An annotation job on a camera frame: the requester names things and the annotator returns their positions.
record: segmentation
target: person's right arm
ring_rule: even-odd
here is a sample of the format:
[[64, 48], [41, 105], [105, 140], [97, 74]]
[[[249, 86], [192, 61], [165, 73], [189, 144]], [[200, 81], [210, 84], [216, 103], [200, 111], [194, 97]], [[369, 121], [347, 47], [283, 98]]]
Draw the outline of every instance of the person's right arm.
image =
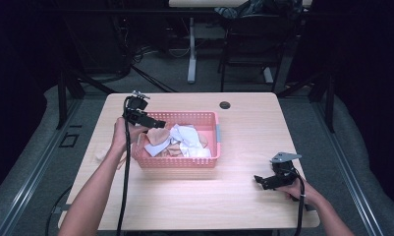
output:
[[[305, 203], [315, 207], [318, 212], [319, 218], [324, 226], [325, 233], [328, 236], [349, 236], [354, 235], [353, 232], [347, 227], [344, 221], [338, 216], [332, 204], [320, 194], [313, 186], [304, 180], [305, 185]], [[299, 179], [290, 186], [279, 187], [276, 190], [285, 192], [299, 198], [301, 182]]]

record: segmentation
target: basket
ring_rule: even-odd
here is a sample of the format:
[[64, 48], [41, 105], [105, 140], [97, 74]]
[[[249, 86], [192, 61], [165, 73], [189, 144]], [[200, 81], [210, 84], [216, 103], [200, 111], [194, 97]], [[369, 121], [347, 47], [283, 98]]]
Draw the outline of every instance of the basket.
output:
[[194, 125], [196, 130], [208, 139], [211, 157], [153, 157], [144, 147], [149, 144], [145, 134], [132, 146], [132, 158], [141, 168], [213, 168], [220, 156], [219, 125], [215, 112], [148, 112], [156, 120], [166, 121], [165, 128], [175, 124]]

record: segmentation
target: black chair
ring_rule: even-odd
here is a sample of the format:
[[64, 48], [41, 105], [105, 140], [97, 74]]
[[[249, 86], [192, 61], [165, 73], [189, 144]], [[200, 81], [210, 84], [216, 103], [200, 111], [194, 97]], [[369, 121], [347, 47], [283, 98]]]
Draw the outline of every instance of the black chair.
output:
[[230, 67], [276, 68], [272, 91], [275, 90], [285, 42], [294, 35], [295, 22], [278, 15], [247, 15], [230, 20], [218, 66], [221, 91], [224, 84], [267, 84], [267, 82], [226, 82], [225, 69]]

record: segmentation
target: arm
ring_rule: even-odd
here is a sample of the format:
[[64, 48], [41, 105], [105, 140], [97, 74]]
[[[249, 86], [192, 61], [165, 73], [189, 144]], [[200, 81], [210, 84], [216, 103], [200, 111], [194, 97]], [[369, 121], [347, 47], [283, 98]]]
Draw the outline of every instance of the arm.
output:
[[[125, 120], [118, 118], [110, 149], [74, 199], [62, 222], [59, 235], [95, 235], [107, 205], [117, 165], [126, 150], [125, 127]], [[146, 130], [146, 127], [129, 124], [131, 142], [136, 142], [139, 134]]]
[[[316, 208], [319, 218], [321, 219], [321, 222], [324, 226], [326, 235], [354, 235], [353, 232], [343, 222], [343, 220], [338, 216], [331, 203], [307, 181], [304, 180], [304, 184], [306, 195], [305, 203]], [[301, 194], [300, 186], [300, 180], [297, 179], [293, 185], [279, 187], [277, 190], [290, 194], [295, 198], [299, 198]]]

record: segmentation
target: table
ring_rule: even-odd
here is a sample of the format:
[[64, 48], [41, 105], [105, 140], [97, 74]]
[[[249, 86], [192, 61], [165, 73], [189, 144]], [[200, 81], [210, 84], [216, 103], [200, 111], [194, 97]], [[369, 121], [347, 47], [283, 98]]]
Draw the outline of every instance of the table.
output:
[[[169, 0], [169, 6], [174, 8], [215, 8], [238, 7], [248, 0]], [[309, 7], [312, 0], [304, 0], [304, 7]], [[197, 55], [195, 47], [194, 18], [190, 18], [190, 66], [188, 68], [188, 83], [196, 81]]]
[[[84, 155], [69, 205], [98, 167], [94, 155], [111, 142], [114, 122], [129, 94], [110, 94]], [[253, 176], [273, 175], [279, 151], [295, 153], [277, 97], [269, 92], [149, 93], [145, 111], [214, 111], [219, 118], [221, 155], [215, 168], [141, 169], [132, 159], [124, 230], [227, 230], [296, 228], [298, 203], [264, 191]], [[219, 104], [228, 101], [229, 109]], [[300, 162], [294, 165], [302, 175]], [[99, 230], [117, 228], [124, 169], [116, 172]], [[315, 227], [315, 210], [303, 226]]]

